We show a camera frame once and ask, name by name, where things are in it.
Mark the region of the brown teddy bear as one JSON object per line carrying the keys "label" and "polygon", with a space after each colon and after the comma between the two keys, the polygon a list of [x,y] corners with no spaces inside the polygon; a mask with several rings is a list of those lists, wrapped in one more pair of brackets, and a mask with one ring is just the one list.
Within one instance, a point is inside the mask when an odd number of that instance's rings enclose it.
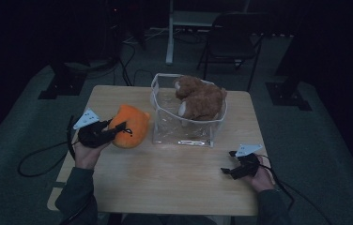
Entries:
{"label": "brown teddy bear", "polygon": [[227,93],[213,83],[183,75],[174,80],[176,98],[181,101],[178,115],[194,121],[214,120],[221,112]]}

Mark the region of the white desk frame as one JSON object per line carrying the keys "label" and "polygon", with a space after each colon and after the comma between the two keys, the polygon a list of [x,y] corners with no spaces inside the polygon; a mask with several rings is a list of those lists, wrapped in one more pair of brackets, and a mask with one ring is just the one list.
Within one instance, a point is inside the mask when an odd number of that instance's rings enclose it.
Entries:
{"label": "white desk frame", "polygon": [[246,11],[251,0],[168,0],[168,43],[165,64],[174,61],[174,34],[177,27],[204,27],[229,10]]}

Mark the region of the black folding chair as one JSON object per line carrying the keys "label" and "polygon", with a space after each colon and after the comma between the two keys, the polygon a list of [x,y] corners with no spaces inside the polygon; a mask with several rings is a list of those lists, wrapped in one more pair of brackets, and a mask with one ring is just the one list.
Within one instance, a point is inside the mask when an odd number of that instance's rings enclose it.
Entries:
{"label": "black folding chair", "polygon": [[204,65],[203,79],[207,78],[209,64],[235,64],[239,60],[236,66],[239,69],[246,60],[253,60],[246,88],[249,92],[262,40],[269,28],[269,15],[265,12],[229,11],[218,15],[207,33],[206,44],[197,65],[197,69]]}

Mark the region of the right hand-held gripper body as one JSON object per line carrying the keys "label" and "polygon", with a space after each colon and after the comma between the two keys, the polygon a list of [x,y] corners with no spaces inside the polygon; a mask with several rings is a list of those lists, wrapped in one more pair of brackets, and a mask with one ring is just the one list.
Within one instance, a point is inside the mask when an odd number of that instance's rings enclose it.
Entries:
{"label": "right hand-held gripper body", "polygon": [[240,163],[234,170],[232,176],[233,179],[239,179],[245,176],[255,176],[260,162],[255,151],[262,148],[261,144],[241,144],[237,150],[237,155],[233,158],[236,158]]}

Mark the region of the black stand base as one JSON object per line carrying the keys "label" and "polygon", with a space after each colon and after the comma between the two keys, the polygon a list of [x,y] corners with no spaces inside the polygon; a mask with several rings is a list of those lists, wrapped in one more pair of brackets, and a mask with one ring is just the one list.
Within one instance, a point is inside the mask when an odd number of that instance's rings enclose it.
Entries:
{"label": "black stand base", "polygon": [[38,99],[56,99],[58,96],[79,96],[84,86],[87,74],[72,71],[63,63],[51,63],[54,72],[46,90],[40,92]]}
{"label": "black stand base", "polygon": [[275,106],[298,107],[301,111],[312,109],[298,90],[291,91],[281,82],[267,82],[266,87],[272,104]]}

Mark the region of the person's right hand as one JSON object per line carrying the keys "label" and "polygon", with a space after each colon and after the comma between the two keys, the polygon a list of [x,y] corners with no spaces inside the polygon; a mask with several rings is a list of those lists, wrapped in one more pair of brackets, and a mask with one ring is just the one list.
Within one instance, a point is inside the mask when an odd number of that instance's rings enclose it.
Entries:
{"label": "person's right hand", "polygon": [[257,193],[274,189],[271,176],[263,167],[258,168],[255,176],[246,176],[243,180],[246,181]]}

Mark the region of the clear plastic bin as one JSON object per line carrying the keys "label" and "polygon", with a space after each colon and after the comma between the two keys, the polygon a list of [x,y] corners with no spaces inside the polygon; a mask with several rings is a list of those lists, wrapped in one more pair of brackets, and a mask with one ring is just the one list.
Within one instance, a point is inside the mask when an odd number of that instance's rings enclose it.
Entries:
{"label": "clear plastic bin", "polygon": [[158,73],[151,83],[150,101],[155,110],[153,142],[212,147],[226,116],[226,98],[214,120],[194,121],[180,117],[177,113],[181,101],[176,98],[174,80],[181,76]]}

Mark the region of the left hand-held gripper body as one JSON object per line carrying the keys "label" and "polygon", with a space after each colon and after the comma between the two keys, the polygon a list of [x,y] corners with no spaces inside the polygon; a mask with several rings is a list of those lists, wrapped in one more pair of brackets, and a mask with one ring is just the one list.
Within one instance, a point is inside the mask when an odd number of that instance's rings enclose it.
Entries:
{"label": "left hand-held gripper body", "polygon": [[100,118],[90,109],[86,109],[72,128],[78,131],[78,141],[90,148],[96,148],[109,142],[105,130],[100,129]]}

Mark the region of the orange plush toy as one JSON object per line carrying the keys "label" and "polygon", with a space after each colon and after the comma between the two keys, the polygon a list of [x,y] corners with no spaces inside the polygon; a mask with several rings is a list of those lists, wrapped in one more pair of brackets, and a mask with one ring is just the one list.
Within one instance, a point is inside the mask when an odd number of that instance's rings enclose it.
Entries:
{"label": "orange plush toy", "polygon": [[126,128],[115,135],[113,145],[119,148],[133,148],[138,146],[148,133],[150,114],[131,105],[123,104],[108,128],[115,128],[126,123]]}

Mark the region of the person's left hand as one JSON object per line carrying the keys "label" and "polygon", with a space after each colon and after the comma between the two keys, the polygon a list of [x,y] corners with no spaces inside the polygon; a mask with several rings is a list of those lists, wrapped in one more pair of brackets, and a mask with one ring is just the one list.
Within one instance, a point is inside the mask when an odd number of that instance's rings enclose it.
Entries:
{"label": "person's left hand", "polygon": [[109,146],[105,143],[96,148],[82,145],[80,142],[74,144],[75,167],[85,170],[94,170],[99,160],[101,151]]}

